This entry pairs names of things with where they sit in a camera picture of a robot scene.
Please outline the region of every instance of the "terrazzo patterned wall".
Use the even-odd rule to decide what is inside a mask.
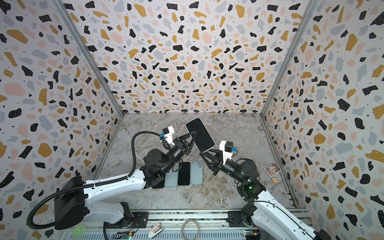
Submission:
[[[65,0],[124,112],[262,109],[307,0]]]
[[[118,115],[49,1],[0,0],[0,239],[47,239],[29,211],[90,179]],[[53,221],[53,201],[34,222]]]
[[[265,116],[300,206],[332,239],[384,239],[383,11],[319,1]]]

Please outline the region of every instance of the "colorful card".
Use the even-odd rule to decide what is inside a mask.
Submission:
[[[264,170],[268,173],[270,177],[281,171],[281,169],[277,166],[276,163],[272,163],[268,167],[264,168]]]

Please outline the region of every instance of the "green ring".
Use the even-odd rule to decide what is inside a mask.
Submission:
[[[78,237],[82,237],[82,236],[84,235],[84,233],[85,233],[85,229],[86,229],[85,225],[79,225],[79,226],[77,226],[77,227],[73,230],[73,233],[72,233],[73,237],[76,237],[76,238],[78,238]]]

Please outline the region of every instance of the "black smartphone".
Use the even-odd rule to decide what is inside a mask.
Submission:
[[[159,188],[164,188],[164,183],[166,182],[166,180],[164,179],[163,181],[159,182],[158,184],[156,184],[155,186],[153,186],[152,188],[153,189],[159,189]]]
[[[200,118],[193,119],[185,126],[189,132],[192,132],[193,130],[197,131],[195,145],[199,152],[206,152],[215,146],[214,140],[212,139]]]
[[[191,163],[183,162],[177,175],[177,184],[179,186],[188,186],[190,184]]]

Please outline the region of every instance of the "side wall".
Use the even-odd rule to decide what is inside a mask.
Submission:
[[[319,1],[265,120],[332,239],[384,239],[383,1]]]
[[[29,211],[70,178],[93,177],[118,115],[51,2],[1,8],[0,239],[53,238],[25,225]],[[34,221],[53,219],[51,200]]]
[[[124,112],[258,112],[307,0],[65,0]]]

